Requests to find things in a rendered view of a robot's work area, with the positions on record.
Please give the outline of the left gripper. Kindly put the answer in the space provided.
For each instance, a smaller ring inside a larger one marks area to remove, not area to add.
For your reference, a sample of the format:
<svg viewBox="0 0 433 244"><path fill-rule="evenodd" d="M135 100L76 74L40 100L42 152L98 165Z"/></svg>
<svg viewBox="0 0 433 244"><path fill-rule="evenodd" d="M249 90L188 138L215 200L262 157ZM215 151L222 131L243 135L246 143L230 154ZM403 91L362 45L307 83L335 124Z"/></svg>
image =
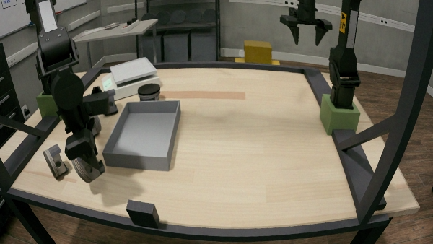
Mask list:
<svg viewBox="0 0 433 244"><path fill-rule="evenodd" d="M80 103L79 103L80 104ZM69 160L81 158L93 168L98 169L99 163L96 155L98 155L95 144L95 135L93 136L92 128L95 123L95 118L90 118L90 121L84 122L79 104L72 109L63 109L58 104L57 114L61 115L65 123L66 134L72 132L71 136L66 138L65 154Z"/></svg>

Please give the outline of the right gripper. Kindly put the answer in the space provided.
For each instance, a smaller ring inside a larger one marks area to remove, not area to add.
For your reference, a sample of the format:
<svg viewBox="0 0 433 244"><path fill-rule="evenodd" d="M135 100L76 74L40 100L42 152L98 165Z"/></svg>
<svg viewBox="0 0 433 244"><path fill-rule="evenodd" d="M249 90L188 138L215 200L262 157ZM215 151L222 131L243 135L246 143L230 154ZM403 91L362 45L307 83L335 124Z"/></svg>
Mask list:
<svg viewBox="0 0 433 244"><path fill-rule="evenodd" d="M289 15L281 15L280 22L289 27L296 45L298 45L299 42L299 27L297 26L298 24L317 25L315 26L315 45L318 46L323 36L328 32L328 30L333 29L333 25L331 24L331 22L325 19L315 18L315 11L318 11L318 9L315 8L315 5L299 3L297 7L299 7L299 19Z"/></svg>

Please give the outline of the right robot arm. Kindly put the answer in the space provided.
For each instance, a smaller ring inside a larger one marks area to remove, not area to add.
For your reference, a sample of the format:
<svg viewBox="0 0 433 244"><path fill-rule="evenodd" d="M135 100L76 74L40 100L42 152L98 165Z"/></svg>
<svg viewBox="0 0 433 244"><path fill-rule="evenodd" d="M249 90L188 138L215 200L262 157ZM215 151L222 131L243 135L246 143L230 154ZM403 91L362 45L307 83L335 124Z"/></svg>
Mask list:
<svg viewBox="0 0 433 244"><path fill-rule="evenodd" d="M361 84L354 53L360 1L342 0L338 45L330 49L329 73L333 85L330 99L337 109L354 109L354 90Z"/></svg>

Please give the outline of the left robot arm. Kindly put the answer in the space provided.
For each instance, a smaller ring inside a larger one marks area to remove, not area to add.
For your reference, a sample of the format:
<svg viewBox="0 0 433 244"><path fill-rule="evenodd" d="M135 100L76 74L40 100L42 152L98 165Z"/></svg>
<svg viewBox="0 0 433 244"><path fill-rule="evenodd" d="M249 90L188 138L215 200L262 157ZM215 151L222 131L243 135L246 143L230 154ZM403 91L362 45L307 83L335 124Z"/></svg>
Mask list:
<svg viewBox="0 0 433 244"><path fill-rule="evenodd" d="M39 48L35 65L43 85L42 95L52 95L55 104L67 110L80 103L86 123L89 116L110 112L108 92L95 86L91 94L83 96L83 81L72 70L72 66L79 63L79 52L66 27L58 23L54 5L56 0L25 0L27 14L37 31Z"/></svg>

